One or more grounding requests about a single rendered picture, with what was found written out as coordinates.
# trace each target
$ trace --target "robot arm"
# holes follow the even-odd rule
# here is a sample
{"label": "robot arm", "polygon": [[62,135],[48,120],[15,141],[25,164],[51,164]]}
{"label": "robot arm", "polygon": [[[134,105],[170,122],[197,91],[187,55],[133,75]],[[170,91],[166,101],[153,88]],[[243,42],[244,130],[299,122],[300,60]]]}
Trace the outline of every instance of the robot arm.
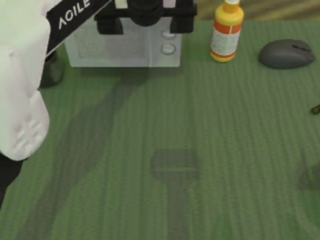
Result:
{"label": "robot arm", "polygon": [[176,10],[163,7],[163,1],[127,0],[127,9],[112,7],[115,0],[2,1],[0,153],[21,161],[41,146],[49,129],[49,114],[38,91],[45,59],[100,10],[97,30],[104,35],[123,34],[113,25],[120,17],[150,26],[161,16],[172,16],[171,31],[192,32],[197,14],[193,0],[176,0]]}

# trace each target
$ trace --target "green wooden table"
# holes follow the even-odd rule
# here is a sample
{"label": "green wooden table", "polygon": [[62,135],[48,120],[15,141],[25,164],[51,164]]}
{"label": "green wooden table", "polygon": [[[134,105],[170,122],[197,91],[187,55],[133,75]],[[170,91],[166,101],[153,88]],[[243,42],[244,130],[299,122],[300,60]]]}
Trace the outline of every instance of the green wooden table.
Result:
{"label": "green wooden table", "polygon": [[320,63],[257,55],[281,38],[320,54],[320,22],[248,21],[227,64],[211,24],[184,37],[179,69],[69,67],[43,90],[51,129],[8,190],[1,240],[319,239]]}

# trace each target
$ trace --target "black mouse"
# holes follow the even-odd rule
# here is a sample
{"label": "black mouse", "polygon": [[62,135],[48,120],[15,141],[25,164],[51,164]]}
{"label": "black mouse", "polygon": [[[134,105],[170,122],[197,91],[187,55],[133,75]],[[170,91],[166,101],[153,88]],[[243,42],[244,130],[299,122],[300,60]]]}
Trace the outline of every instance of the black mouse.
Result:
{"label": "black mouse", "polygon": [[316,60],[310,46],[301,40],[281,39],[269,42],[259,54],[259,61],[273,69],[293,69]]}

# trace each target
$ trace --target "yellow object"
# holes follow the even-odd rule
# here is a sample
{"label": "yellow object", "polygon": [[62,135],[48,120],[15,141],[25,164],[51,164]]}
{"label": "yellow object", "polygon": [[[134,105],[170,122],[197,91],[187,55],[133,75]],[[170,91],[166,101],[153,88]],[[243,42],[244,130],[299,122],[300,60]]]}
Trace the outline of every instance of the yellow object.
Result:
{"label": "yellow object", "polygon": [[235,57],[244,16],[240,0],[224,0],[215,10],[210,55],[217,62]]}

